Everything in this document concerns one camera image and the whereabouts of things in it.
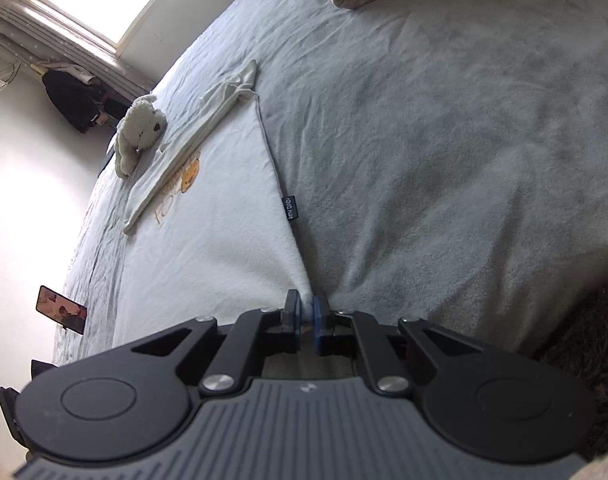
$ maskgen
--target white plush toy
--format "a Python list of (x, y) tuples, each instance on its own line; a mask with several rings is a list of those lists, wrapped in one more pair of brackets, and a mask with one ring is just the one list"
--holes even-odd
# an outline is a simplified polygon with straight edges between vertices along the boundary
[(135, 171), (140, 151), (150, 148), (166, 130), (164, 113), (153, 106), (156, 99), (153, 94), (136, 98), (117, 124), (115, 173), (119, 178)]

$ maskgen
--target gray bedspread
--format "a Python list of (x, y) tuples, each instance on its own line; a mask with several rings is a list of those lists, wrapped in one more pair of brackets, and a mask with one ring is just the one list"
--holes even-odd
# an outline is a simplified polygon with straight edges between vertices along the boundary
[(166, 77), (250, 59), (332, 307), (530, 351), (608, 280), (607, 0), (237, 0)]

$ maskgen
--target person on screen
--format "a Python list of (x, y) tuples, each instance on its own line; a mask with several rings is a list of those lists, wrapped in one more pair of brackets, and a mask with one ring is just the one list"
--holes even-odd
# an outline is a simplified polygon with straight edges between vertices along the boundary
[(85, 320), (79, 316), (74, 316), (66, 308), (60, 306), (60, 316), (62, 316), (62, 325), (75, 332), (84, 332)]

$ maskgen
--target shaggy carpet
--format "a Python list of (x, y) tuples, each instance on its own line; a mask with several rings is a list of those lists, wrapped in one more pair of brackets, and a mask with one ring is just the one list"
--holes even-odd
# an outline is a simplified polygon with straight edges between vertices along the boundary
[(607, 453), (608, 285), (581, 301), (535, 358), (581, 378), (594, 393), (597, 415), (583, 455)]

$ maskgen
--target phone screen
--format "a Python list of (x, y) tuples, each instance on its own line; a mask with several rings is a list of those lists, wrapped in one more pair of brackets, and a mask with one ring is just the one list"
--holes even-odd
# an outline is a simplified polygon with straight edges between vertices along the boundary
[(40, 287), (40, 294), (37, 297), (37, 312), (50, 317), (65, 328), (84, 333), (86, 324), (86, 307), (82, 306), (61, 294), (56, 293), (46, 286)]

